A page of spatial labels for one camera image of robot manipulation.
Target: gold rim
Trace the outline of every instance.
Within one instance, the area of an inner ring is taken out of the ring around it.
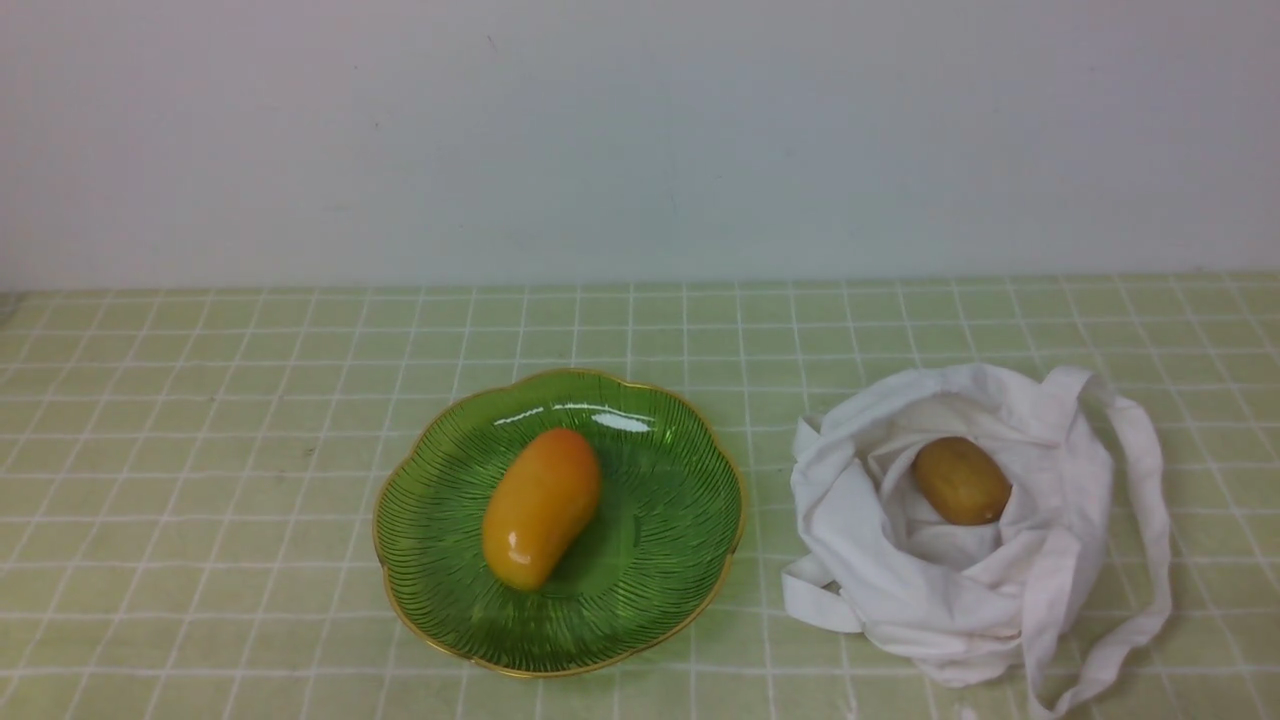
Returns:
[[[604,660],[602,662],[596,662],[595,665],[588,665],[588,666],[584,666],[584,667],[575,667],[572,670],[559,670],[559,671],[556,671],[556,673],[529,673],[529,671],[525,671],[525,670],[515,670],[515,669],[511,669],[511,667],[503,667],[502,665],[494,665],[493,662],[489,662],[488,660],[484,660],[481,657],[476,657],[474,655],[468,655],[468,653],[461,652],[458,650],[454,650],[454,648],[452,648],[452,647],[449,647],[449,646],[447,646],[447,644],[436,641],[435,638],[428,635],[426,633],[422,632],[421,628],[419,628],[417,625],[415,625],[408,618],[404,616],[404,610],[399,606],[399,602],[397,602],[396,593],[392,592],[390,570],[387,568],[387,562],[383,560],[383,548],[381,548],[381,544],[378,542],[378,515],[380,514],[380,510],[383,507],[383,498],[387,496],[387,488],[390,487],[392,479],[396,475],[398,475],[401,470],[404,469],[404,465],[408,464],[408,461],[413,457],[413,452],[417,450],[417,447],[420,445],[422,445],[422,439],[426,437],[426,434],[430,433],[431,429],[435,428],[435,424],[439,423],[442,418],[444,418],[445,415],[448,415],[451,410],[453,410],[458,405],[462,405],[463,402],[475,400],[476,397],[480,397],[480,396],[484,396],[484,395],[493,395],[493,393],[506,392],[506,391],[508,391],[508,389],[511,389],[511,388],[513,388],[513,387],[516,387],[518,384],[527,383],[529,380],[532,380],[532,379],[536,379],[536,378],[541,378],[541,377],[545,377],[545,375],[556,375],[556,374],[562,374],[562,373],[572,373],[572,374],[577,374],[577,375],[596,375],[596,377],[605,378],[608,380],[616,382],[616,383],[618,383],[622,387],[630,387],[630,388],[636,388],[636,389],[648,389],[648,391],[653,391],[653,392],[660,392],[663,395],[673,397],[675,400],[680,401],[686,407],[689,407],[690,410],[692,410],[694,415],[698,416],[698,420],[701,421],[703,427],[707,428],[707,432],[710,433],[710,436],[712,436],[712,445],[716,446],[716,451],[719,452],[721,455],[723,455],[726,460],[728,460],[728,466],[733,471],[733,479],[737,480],[737,495],[739,495],[739,501],[740,501],[739,502],[739,514],[737,514],[737,534],[733,536],[733,543],[730,546],[728,552],[724,555],[724,568],[721,569],[719,578],[717,578],[717,580],[716,580],[716,587],[713,587],[712,592],[707,594],[707,598],[703,601],[701,605],[699,605],[696,609],[694,609],[694,611],[690,612],[687,618],[685,618],[684,620],[681,620],[681,623],[678,625],[676,625],[675,628],[672,628],[666,634],[660,635],[659,638],[657,638],[655,641],[653,641],[653,642],[650,642],[648,644],[640,646],[640,647],[637,647],[635,650],[628,650],[628,651],[618,655],[617,657],[611,657],[609,660]],[[489,388],[489,389],[483,389],[480,392],[474,392],[474,393],[471,393],[471,395],[468,395],[468,396],[466,396],[466,397],[463,397],[463,398],[461,398],[461,400],[451,404],[448,407],[445,407],[444,410],[442,410],[440,414],[438,414],[430,423],[426,424],[426,428],[422,430],[422,433],[420,436],[417,436],[417,439],[413,442],[413,448],[410,450],[408,455],[406,455],[404,459],[399,461],[399,465],[397,465],[396,469],[392,470],[392,473],[387,477],[387,479],[383,480],[383,488],[378,492],[378,502],[374,503],[374,523],[372,523],[374,553],[378,556],[378,565],[383,569],[383,592],[387,593],[387,600],[390,602],[392,610],[396,611],[396,616],[399,618],[401,623],[403,623],[410,629],[410,632],[412,632],[415,635],[417,635],[419,639],[421,639],[426,644],[434,647],[435,650],[439,650],[442,652],[445,652],[448,655],[458,657],[461,660],[466,660],[468,662],[479,665],[480,667],[484,667],[486,670],[493,670],[495,673],[500,673],[500,674],[508,675],[511,678],[568,678],[568,676],[572,676],[572,675],[584,675],[586,673],[593,673],[593,671],[599,670],[602,667],[608,667],[609,665],[613,665],[613,664],[617,664],[617,662],[622,662],[623,660],[634,656],[634,655],[637,655],[637,653],[641,653],[641,652],[644,652],[644,651],[646,651],[649,648],[657,647],[657,646],[662,644],[663,642],[671,639],[672,635],[675,635],[680,630],[684,630],[694,620],[696,620],[698,616],[701,615],[703,611],[707,610],[707,607],[716,600],[716,596],[718,596],[721,593],[721,589],[723,589],[723,587],[724,587],[724,582],[728,579],[728,571],[730,571],[730,566],[733,562],[733,555],[737,552],[737,546],[739,546],[739,543],[742,542],[742,532],[746,529],[746,501],[748,501],[748,496],[746,496],[746,480],[742,478],[742,471],[737,469],[737,465],[733,462],[733,456],[730,455],[728,450],[726,450],[724,446],[721,445],[719,436],[716,433],[714,427],[712,427],[712,424],[707,420],[707,418],[701,414],[701,411],[698,410],[698,407],[692,402],[690,402],[687,398],[685,398],[680,393],[672,392],[672,391],[669,391],[667,388],[658,387],[658,386],[654,386],[654,384],[635,383],[635,382],[630,382],[630,380],[623,380],[622,378],[618,378],[618,377],[612,375],[609,373],[605,373],[603,370],[593,370],[593,369],[588,369],[588,368],[556,368],[553,370],[543,370],[540,373],[534,373],[532,375],[529,375],[526,378],[521,378],[521,379],[518,379],[518,380],[516,380],[516,382],[513,382],[511,384],[506,384],[506,386],[495,387],[495,388]]]

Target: green glass plate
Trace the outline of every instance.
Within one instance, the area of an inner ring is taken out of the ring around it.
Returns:
[[[603,477],[595,518],[526,593],[484,561],[480,523],[538,434],[572,428]],[[719,591],[742,536],[742,478],[687,402],[552,370],[445,410],[388,478],[374,518],[387,596],[428,643],[520,676],[586,673],[658,644]]]

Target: bag handle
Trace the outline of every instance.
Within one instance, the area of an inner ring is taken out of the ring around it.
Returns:
[[[836,577],[813,553],[782,569],[782,605],[787,615],[833,633],[860,633],[863,621],[852,605],[826,585]]]
[[[1120,675],[1120,666],[1129,651],[1151,642],[1172,610],[1169,585],[1170,520],[1161,486],[1164,460],[1151,418],[1140,405],[1116,395],[1102,378],[1080,368],[1057,368],[1048,374],[1043,386],[1073,400],[1096,398],[1106,409],[1125,454],[1129,497],[1147,555],[1152,601],[1093,643],[1080,667],[1079,683],[1062,693],[1052,708],[1041,705],[1038,691],[1043,685],[1044,670],[1057,650],[1057,635],[1065,629],[1066,598],[1074,575],[1074,559],[1079,556],[1079,539],[1064,528],[1052,530],[1027,580],[1028,587],[1037,587],[1036,583],[1041,583],[1039,587],[1048,585],[1048,592],[1037,593],[1036,602],[1028,602],[1023,607],[1023,662],[1027,666],[1027,706],[1032,720],[1061,717],[1111,687]],[[1070,571],[1062,568],[1066,559],[1073,564]]]

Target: white fabric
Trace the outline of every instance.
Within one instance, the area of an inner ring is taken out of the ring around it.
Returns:
[[[1094,643],[1079,684],[1046,708],[1044,670],[1106,557],[1114,465],[1082,396],[1102,405],[1124,448],[1153,600]],[[946,436],[978,443],[1012,483],[998,523],[951,525],[919,493],[911,460]],[[1146,411],[1087,370],[1059,368],[1043,383],[979,364],[909,370],[820,423],[801,418],[794,454],[796,520],[812,553],[782,573],[787,614],[865,633],[945,685],[1020,662],[1030,717],[1061,717],[1110,687],[1169,618],[1160,443]]]

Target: plate rim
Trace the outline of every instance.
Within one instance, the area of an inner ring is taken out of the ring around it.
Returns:
[[[684,405],[685,407],[687,407],[689,410],[691,410],[694,413],[694,415],[698,418],[698,420],[703,424],[703,428],[705,428],[707,433],[710,436],[712,445],[716,447],[716,451],[719,452],[721,456],[723,456],[724,460],[728,461],[730,470],[732,470],[732,473],[733,473],[733,479],[737,480],[737,495],[739,495],[737,532],[733,534],[733,542],[730,544],[728,552],[724,553],[724,564],[721,568],[719,577],[716,579],[716,585],[713,585],[712,591],[709,593],[707,593],[707,597],[703,600],[703,602],[698,607],[695,607],[692,610],[692,612],[690,612],[684,620],[681,620],[671,630],[663,633],[662,635],[659,635],[658,638],[653,639],[649,643],[645,643],[645,644],[643,644],[640,647],[636,647],[636,648],[628,650],[626,652],[618,653],[617,656],[611,657],[608,660],[602,660],[600,662],[595,662],[593,665],[585,665],[582,667],[572,667],[570,670],[553,670],[553,671],[518,670],[518,669],[515,669],[515,667],[506,667],[506,666],[498,665],[495,662],[490,662],[488,660],[484,660],[483,657],[477,657],[475,655],[470,655],[470,653],[462,652],[460,650],[448,647],[447,644],[444,644],[444,643],[436,641],[435,638],[431,638],[430,635],[428,635],[421,628],[419,628],[416,624],[413,624],[412,621],[410,621],[408,618],[406,618],[404,610],[401,607],[399,602],[396,600],[396,593],[392,591],[390,569],[388,568],[387,561],[383,559],[383,548],[381,548],[381,544],[379,543],[379,539],[378,539],[378,518],[379,518],[379,515],[381,515],[383,501],[384,501],[384,498],[387,496],[388,488],[390,488],[392,480],[401,473],[401,470],[404,469],[404,466],[410,462],[410,460],[412,460],[415,452],[417,451],[419,446],[422,445],[422,441],[426,438],[428,433],[430,433],[435,428],[435,425],[439,424],[440,419],[444,418],[445,415],[448,415],[453,409],[458,407],[460,405],[462,405],[465,402],[470,402],[470,401],[472,401],[472,400],[475,400],[477,397],[485,396],[485,395],[497,395],[497,393],[502,393],[502,392],[508,392],[508,391],[511,391],[511,389],[513,389],[513,388],[516,388],[516,387],[518,387],[518,386],[521,386],[524,383],[527,383],[530,380],[535,380],[535,379],[539,379],[539,378],[545,378],[545,377],[549,377],[549,375],[563,375],[563,374],[570,374],[570,375],[594,375],[594,377],[604,378],[607,380],[617,383],[617,384],[620,384],[622,387],[644,389],[644,391],[650,391],[650,392],[658,392],[658,393],[666,395],[668,397],[672,397],[673,400],[678,401],[681,405]],[[635,380],[626,380],[626,379],[622,379],[622,378],[620,378],[620,377],[617,377],[617,375],[614,375],[612,373],[605,373],[604,370],[595,370],[595,369],[591,369],[591,368],[564,366],[564,368],[552,368],[549,370],[541,370],[541,372],[534,373],[531,375],[526,375],[524,378],[520,378],[518,380],[515,380],[512,383],[507,383],[504,386],[485,388],[485,389],[481,389],[479,392],[474,392],[471,395],[467,395],[466,397],[461,397],[461,398],[451,402],[447,407],[444,407],[443,410],[440,410],[435,415],[435,418],[433,418],[431,421],[426,424],[426,427],[422,429],[422,432],[417,436],[417,439],[413,441],[413,445],[410,447],[410,451],[404,456],[404,459],[401,460],[396,465],[396,468],[387,475],[387,479],[383,480],[383,487],[378,491],[378,500],[376,500],[376,502],[374,502],[374,512],[372,512],[372,518],[371,518],[371,523],[370,523],[370,530],[371,530],[372,541],[374,541],[374,553],[378,556],[378,566],[381,570],[381,575],[383,575],[383,592],[387,594],[387,600],[390,603],[392,610],[396,611],[396,616],[399,619],[399,621],[406,628],[408,628],[408,630],[411,633],[413,633],[413,635],[416,635],[420,641],[422,641],[426,644],[434,647],[435,650],[439,650],[440,652],[452,655],[453,657],[457,657],[457,659],[461,659],[461,660],[466,660],[466,661],[468,661],[468,662],[471,662],[474,665],[484,667],[485,670],[493,670],[495,673],[500,673],[500,674],[511,676],[511,678],[525,678],[525,679],[532,679],[532,678],[570,678],[570,676],[573,676],[573,675],[585,675],[588,673],[593,673],[593,671],[599,670],[602,667],[608,667],[609,665],[614,665],[617,662],[622,662],[623,660],[626,660],[628,657],[632,657],[632,656],[639,655],[639,653],[641,653],[641,652],[644,652],[646,650],[650,650],[653,647],[657,647],[657,646],[662,644],[663,642],[671,639],[677,633],[680,633],[681,630],[684,630],[685,628],[687,628],[689,625],[691,625],[692,621],[696,620],[703,614],[703,611],[705,611],[712,605],[712,602],[716,601],[716,598],[719,596],[721,591],[724,588],[724,583],[728,580],[730,569],[733,565],[733,556],[737,555],[737,548],[739,548],[739,546],[742,542],[742,534],[746,530],[746,506],[748,506],[748,491],[746,491],[746,479],[742,477],[742,470],[737,466],[737,462],[733,461],[733,456],[728,452],[728,450],[721,442],[719,434],[716,432],[716,427],[710,423],[710,420],[707,419],[705,415],[703,415],[701,410],[699,410],[696,405],[694,405],[692,402],[689,401],[689,398],[686,398],[685,396],[682,396],[682,395],[680,395],[680,393],[677,393],[675,391],[667,389],[664,387],[660,387],[660,386],[657,386],[657,384],[652,384],[652,383],[641,383],[641,382],[635,382]]]

